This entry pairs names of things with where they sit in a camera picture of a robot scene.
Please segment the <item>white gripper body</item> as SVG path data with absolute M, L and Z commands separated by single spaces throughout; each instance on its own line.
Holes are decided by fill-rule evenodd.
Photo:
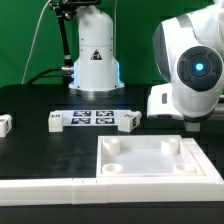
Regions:
M 147 117 L 159 119 L 175 119 L 185 121 L 224 120 L 224 103 L 218 103 L 210 115 L 190 117 L 178 112 L 172 102 L 170 84 L 156 85 L 151 88 L 147 101 Z

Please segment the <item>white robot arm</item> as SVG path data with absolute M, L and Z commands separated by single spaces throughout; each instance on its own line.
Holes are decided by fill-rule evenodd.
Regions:
M 224 0 L 213 1 L 161 22 L 154 32 L 154 58 L 166 82 L 151 89 L 148 117 L 198 122 L 216 109 L 224 90 Z M 93 5 L 80 7 L 78 32 L 79 58 L 69 88 L 88 96 L 122 89 L 111 18 Z

